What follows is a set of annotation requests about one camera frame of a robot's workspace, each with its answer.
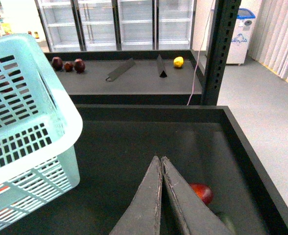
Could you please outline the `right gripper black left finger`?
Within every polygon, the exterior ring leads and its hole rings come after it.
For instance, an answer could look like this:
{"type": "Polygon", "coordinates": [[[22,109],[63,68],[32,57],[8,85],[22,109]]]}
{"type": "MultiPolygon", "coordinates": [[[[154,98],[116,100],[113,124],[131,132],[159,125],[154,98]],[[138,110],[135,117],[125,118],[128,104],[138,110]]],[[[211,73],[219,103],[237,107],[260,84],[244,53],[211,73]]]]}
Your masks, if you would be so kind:
{"type": "Polygon", "coordinates": [[[161,226],[162,166],[154,156],[130,205],[112,235],[158,235],[161,226]]]}

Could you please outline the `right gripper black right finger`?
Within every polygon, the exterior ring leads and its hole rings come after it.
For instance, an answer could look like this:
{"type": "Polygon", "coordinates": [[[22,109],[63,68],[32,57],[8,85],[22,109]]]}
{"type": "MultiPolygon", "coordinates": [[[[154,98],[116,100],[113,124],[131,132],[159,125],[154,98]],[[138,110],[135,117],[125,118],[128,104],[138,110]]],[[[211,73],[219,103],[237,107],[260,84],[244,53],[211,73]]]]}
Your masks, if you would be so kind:
{"type": "Polygon", "coordinates": [[[226,225],[202,202],[169,158],[161,158],[172,214],[183,235],[231,235],[226,225]]]}

